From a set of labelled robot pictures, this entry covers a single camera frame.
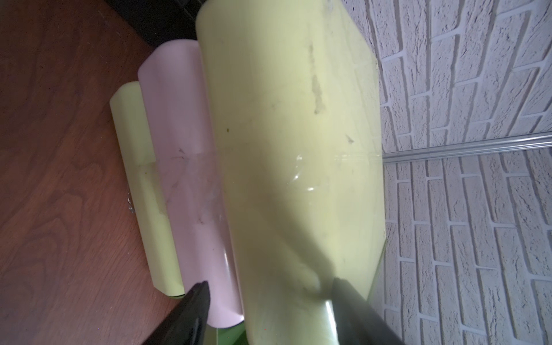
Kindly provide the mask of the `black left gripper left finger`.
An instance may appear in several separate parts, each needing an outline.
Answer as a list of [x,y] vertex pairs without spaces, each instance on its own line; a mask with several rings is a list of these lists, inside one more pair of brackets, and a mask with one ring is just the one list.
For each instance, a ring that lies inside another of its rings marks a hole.
[[142,344],[203,344],[210,305],[208,282],[196,283]]

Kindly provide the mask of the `yellow-green drawer cabinet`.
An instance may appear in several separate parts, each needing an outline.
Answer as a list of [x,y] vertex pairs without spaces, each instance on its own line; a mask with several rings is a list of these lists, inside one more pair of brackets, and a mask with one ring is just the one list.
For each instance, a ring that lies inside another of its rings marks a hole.
[[378,61],[341,1],[207,1],[109,105],[154,286],[207,326],[340,344],[386,243]]

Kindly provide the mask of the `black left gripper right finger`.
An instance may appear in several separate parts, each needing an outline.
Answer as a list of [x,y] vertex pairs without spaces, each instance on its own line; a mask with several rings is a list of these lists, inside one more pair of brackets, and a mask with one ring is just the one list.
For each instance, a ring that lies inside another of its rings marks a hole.
[[349,281],[333,280],[331,301],[340,344],[404,344]]

